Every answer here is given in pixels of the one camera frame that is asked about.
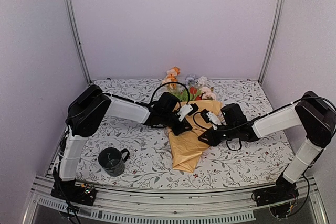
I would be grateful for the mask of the yellow wrapping paper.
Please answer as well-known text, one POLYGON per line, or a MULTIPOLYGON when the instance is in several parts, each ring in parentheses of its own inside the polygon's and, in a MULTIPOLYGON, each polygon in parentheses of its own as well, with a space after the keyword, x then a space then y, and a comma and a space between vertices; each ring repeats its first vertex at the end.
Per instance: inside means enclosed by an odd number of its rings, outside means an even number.
POLYGON ((190 131, 174 135, 172 129, 167 130, 172 156, 172 168, 183 172, 193 173, 200 161, 202 153, 209 148, 209 145, 198 140, 206 129, 211 128, 200 114, 186 116, 188 123, 192 126, 190 131))

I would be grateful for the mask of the pink rose fake stem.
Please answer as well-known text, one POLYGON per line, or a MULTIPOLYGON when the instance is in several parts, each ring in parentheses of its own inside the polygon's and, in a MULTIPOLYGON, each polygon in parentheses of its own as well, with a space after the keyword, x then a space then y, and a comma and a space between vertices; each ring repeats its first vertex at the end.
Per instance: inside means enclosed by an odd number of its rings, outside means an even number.
POLYGON ((201 100, 217 100, 217 96, 214 93, 214 88, 208 85, 208 78, 201 76, 197 80, 197 84, 200 90, 200 99, 201 100))

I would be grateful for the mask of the orange wrapping paper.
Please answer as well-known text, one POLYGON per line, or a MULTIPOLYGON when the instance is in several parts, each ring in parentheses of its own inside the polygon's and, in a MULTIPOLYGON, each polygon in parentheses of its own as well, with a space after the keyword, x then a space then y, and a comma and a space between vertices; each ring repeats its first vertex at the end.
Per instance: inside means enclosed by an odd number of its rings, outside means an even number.
POLYGON ((190 100, 191 101, 198 101, 201 100, 201 95, 202 95, 202 91, 198 88, 196 88, 195 86, 191 86, 189 88, 189 92, 190 92, 190 100))

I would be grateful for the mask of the blue fake flower stem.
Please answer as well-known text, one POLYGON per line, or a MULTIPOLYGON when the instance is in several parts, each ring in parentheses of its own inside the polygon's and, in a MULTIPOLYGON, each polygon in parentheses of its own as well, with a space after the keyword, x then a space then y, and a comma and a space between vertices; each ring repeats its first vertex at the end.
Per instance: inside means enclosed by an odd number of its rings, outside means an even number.
POLYGON ((187 86, 194 86, 196 84, 197 75, 189 74, 185 77, 185 84, 187 86))

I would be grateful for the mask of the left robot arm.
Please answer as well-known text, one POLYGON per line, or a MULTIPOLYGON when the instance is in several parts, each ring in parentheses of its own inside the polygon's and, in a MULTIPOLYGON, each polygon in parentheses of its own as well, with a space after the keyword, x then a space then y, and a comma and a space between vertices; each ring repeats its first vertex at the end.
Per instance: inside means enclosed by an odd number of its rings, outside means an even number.
POLYGON ((196 104, 182 104, 169 92, 164 92, 156 101, 151 99, 145 103, 105 93, 95 84, 89 86, 68 108, 66 129, 53 171, 54 179, 61 181, 58 192, 67 200, 77 197, 78 188, 71 182, 75 180, 82 149, 106 116, 151 128, 169 127, 175 135, 179 135, 192 129, 186 118, 197 110, 196 104))

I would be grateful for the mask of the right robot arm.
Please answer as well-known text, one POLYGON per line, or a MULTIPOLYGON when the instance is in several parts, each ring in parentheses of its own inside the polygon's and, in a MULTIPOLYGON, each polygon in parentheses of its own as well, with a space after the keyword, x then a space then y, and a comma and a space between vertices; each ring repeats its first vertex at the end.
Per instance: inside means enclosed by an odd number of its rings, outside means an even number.
POLYGON ((335 104, 312 91, 250 120, 237 103, 222 107, 221 114, 224 122, 210 111, 201 112, 201 117, 211 126, 198 137, 199 141, 209 146, 233 139, 256 142, 278 132, 294 138, 289 143, 296 153, 271 190, 276 201, 291 194, 291 185, 315 164, 335 136, 335 104))

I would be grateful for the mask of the green leafy fake stem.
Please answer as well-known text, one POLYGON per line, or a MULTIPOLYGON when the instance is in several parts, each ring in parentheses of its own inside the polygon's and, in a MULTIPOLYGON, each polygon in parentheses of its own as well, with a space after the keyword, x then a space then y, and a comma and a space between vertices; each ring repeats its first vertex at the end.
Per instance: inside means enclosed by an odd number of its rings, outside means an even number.
POLYGON ((190 92, 187 92, 185 89, 183 91, 176 91, 174 95, 180 100, 180 101, 191 101, 190 100, 190 92))

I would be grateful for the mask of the floral patterned tablecloth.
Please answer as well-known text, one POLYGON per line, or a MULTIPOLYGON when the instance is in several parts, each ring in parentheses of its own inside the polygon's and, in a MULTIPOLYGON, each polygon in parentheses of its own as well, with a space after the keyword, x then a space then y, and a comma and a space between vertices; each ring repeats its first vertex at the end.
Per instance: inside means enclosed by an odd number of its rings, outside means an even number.
MULTIPOLYGON (((104 92, 148 103, 161 80, 105 79, 94 84, 104 92)), ((223 105, 239 104, 248 120, 273 110, 257 81, 209 79, 207 85, 214 87, 223 105)), ((155 190, 228 189, 275 182, 293 156, 284 132, 277 132, 253 143, 243 142, 239 151, 230 151, 224 141, 203 152, 194 172, 174 170, 168 129, 106 116, 81 152, 76 179, 155 190), (99 153, 107 147, 130 151, 119 177, 107 175, 98 164, 99 153)))

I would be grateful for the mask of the black mug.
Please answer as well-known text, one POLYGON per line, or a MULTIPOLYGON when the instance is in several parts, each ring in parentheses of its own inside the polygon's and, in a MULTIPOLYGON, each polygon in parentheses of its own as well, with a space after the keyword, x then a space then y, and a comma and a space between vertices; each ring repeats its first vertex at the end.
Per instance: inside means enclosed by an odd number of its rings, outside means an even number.
POLYGON ((98 156, 98 163, 102 169, 112 177, 118 177, 125 171, 125 162, 130 156, 126 148, 118 150, 110 147, 103 149, 98 156))

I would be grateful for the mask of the front aluminium rail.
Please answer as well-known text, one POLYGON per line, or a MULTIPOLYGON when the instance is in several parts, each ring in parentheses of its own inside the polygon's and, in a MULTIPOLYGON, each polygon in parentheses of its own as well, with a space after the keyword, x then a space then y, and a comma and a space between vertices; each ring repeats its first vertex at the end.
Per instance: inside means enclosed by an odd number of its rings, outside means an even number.
POLYGON ((330 223, 313 177, 297 182, 293 216, 279 218, 285 202, 258 206, 252 186, 226 189, 154 190, 96 185, 92 206, 67 204, 51 196, 53 179, 37 176, 23 223, 330 223))

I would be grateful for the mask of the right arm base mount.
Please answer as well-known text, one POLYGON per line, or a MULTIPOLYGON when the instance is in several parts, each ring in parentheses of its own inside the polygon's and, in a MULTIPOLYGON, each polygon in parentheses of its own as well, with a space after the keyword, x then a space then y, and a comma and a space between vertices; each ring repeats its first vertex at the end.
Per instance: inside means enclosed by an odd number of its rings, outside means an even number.
POLYGON ((293 202, 283 205, 269 207, 271 215, 276 219, 288 219, 299 213, 308 201, 310 183, 305 174, 303 174, 303 178, 307 182, 308 188, 304 201, 299 208, 297 208, 299 192, 296 183, 291 184, 282 176, 277 179, 274 186, 254 190, 251 194, 251 200, 254 201, 258 207, 280 203, 285 200, 293 200, 293 202))

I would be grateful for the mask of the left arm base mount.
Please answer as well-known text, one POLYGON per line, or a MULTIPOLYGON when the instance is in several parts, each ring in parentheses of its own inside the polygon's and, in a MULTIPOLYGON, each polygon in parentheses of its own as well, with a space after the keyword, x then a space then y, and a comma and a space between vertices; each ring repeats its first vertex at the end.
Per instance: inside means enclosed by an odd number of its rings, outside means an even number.
POLYGON ((57 173, 53 173, 54 187, 50 195, 70 203, 93 206, 97 191, 94 186, 84 183, 76 185, 76 180, 63 181, 57 173))

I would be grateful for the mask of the right metal frame post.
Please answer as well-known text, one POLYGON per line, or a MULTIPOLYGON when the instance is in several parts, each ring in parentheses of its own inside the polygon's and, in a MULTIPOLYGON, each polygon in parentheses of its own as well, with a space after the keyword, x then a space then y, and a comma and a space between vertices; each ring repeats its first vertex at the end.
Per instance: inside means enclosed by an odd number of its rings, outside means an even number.
POLYGON ((273 52, 277 34, 278 34, 278 28, 279 28, 280 21, 281 21, 281 14, 282 14, 282 10, 284 7, 284 3, 285 3, 285 0, 276 0, 275 13, 274 13, 273 21, 272 21, 271 31, 270 31, 270 35, 269 35, 269 39, 268 39, 268 43, 266 47, 265 56, 264 56, 261 70, 260 70, 259 77, 258 77, 258 83, 260 85, 263 85, 263 83, 266 80, 267 71, 270 65, 272 52, 273 52))

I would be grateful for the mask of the metal frame post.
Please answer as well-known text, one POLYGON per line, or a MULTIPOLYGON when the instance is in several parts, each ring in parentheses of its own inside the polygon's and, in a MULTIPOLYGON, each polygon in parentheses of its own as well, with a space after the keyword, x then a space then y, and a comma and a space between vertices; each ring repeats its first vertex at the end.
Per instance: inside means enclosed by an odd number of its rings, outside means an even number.
POLYGON ((70 23, 71 34, 73 37, 73 41, 75 43, 75 49, 76 49, 77 56, 79 59, 79 64, 80 64, 85 82, 87 84, 90 84, 92 80, 91 80, 88 65, 87 65, 85 55, 83 52, 83 48, 82 48, 82 43, 81 43, 79 31, 78 31, 73 3, 72 3, 72 0, 64 0, 64 1, 65 1, 65 7, 66 7, 69 23, 70 23))
POLYGON ((268 43, 266 47, 265 56, 264 56, 261 70, 260 70, 259 77, 258 77, 258 83, 260 85, 263 85, 263 83, 266 80, 267 71, 270 65, 272 52, 273 52, 277 34, 278 34, 278 28, 279 28, 280 21, 281 21, 281 14, 282 14, 282 10, 284 7, 284 3, 285 3, 285 0, 276 0, 275 13, 274 13, 273 21, 272 21, 271 31, 270 31, 270 35, 269 35, 269 39, 268 39, 268 43))

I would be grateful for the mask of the left metal frame post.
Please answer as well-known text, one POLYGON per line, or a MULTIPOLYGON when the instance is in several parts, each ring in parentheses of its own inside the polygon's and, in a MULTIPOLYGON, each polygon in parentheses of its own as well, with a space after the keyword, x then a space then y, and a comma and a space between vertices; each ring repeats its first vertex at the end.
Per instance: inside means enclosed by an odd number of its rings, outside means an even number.
POLYGON ((81 43, 79 31, 78 31, 73 3, 72 3, 72 0, 64 0, 64 1, 65 1, 65 7, 66 7, 69 23, 70 23, 71 34, 73 37, 73 41, 75 43, 75 49, 76 49, 77 56, 79 59, 79 64, 80 64, 85 82, 87 84, 90 84, 92 80, 91 80, 88 65, 87 65, 85 55, 83 52, 83 48, 82 48, 82 43, 81 43))

